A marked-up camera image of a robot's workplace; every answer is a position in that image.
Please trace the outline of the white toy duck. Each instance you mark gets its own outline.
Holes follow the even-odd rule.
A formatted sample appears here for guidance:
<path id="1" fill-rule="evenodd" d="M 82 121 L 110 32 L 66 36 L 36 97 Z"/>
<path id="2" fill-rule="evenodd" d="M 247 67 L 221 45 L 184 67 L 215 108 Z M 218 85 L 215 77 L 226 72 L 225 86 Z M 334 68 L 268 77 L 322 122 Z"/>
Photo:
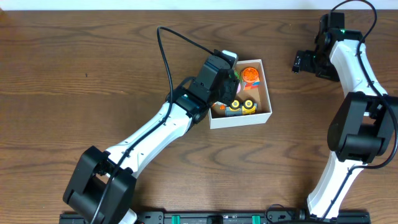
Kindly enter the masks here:
<path id="1" fill-rule="evenodd" d="M 240 91 L 241 91 L 241 84 L 239 83 L 236 93 L 239 93 Z M 213 108 L 213 109 L 217 109 L 217 108 L 218 108 L 219 110 L 225 110 L 226 107 L 227 107 L 226 104 L 220 103 L 220 102 L 216 102 L 216 103 L 214 103 L 214 104 L 212 105 L 212 108 Z"/>

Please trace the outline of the grey yellow toy truck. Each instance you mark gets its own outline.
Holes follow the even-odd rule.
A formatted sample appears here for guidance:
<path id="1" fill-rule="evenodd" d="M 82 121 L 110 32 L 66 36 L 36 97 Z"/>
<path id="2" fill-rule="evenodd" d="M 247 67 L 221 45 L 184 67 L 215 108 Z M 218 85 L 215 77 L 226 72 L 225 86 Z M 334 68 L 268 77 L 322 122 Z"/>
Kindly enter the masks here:
<path id="1" fill-rule="evenodd" d="M 257 104 L 252 100 L 245 100 L 239 102 L 234 100 L 228 107 L 225 108 L 225 116 L 244 116 L 254 114 L 257 110 Z"/>

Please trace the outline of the orange round disc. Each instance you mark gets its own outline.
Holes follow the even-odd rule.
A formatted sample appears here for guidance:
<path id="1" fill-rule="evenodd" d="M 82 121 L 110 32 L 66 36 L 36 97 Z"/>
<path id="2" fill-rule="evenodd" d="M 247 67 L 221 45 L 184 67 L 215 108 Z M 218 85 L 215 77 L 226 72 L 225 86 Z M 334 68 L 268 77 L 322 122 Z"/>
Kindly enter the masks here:
<path id="1" fill-rule="evenodd" d="M 254 67 L 246 67 L 241 71 L 241 76 L 246 83 L 254 83 L 259 78 L 259 72 Z"/>

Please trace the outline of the colourful puzzle cube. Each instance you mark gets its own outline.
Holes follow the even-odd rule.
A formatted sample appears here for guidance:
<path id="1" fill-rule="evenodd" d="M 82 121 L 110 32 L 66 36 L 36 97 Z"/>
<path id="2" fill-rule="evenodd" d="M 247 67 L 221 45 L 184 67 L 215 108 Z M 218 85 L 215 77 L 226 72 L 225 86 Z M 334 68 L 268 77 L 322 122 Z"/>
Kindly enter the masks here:
<path id="1" fill-rule="evenodd" d="M 258 88 L 261 83 L 259 75 L 246 75 L 243 76 L 243 90 L 252 90 Z"/>

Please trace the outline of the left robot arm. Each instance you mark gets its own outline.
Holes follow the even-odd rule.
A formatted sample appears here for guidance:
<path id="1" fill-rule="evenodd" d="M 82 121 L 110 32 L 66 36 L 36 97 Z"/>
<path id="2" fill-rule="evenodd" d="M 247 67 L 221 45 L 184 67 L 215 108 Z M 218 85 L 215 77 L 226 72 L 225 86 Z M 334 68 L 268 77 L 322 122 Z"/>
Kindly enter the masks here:
<path id="1" fill-rule="evenodd" d="M 196 77 L 170 92 L 157 114 L 120 143 L 80 157 L 63 201 L 87 223 L 135 223 L 131 202 L 139 174 L 172 141 L 187 133 L 216 102 L 230 104 L 238 89 L 236 53 L 215 51 Z"/>

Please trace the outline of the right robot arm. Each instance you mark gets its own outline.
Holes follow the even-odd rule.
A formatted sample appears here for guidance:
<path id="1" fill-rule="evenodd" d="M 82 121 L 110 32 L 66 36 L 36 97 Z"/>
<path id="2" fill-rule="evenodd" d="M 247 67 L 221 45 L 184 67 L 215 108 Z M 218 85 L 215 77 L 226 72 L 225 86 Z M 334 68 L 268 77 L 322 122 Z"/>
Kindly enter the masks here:
<path id="1" fill-rule="evenodd" d="M 320 19 L 315 50 L 299 50 L 292 71 L 340 82 L 345 94 L 328 128 L 327 165 L 307 197 L 317 220 L 337 218 L 358 174 L 385 153 L 397 118 L 397 98 L 389 96 L 371 68 L 363 35 L 345 28 L 345 15 L 331 11 Z"/>

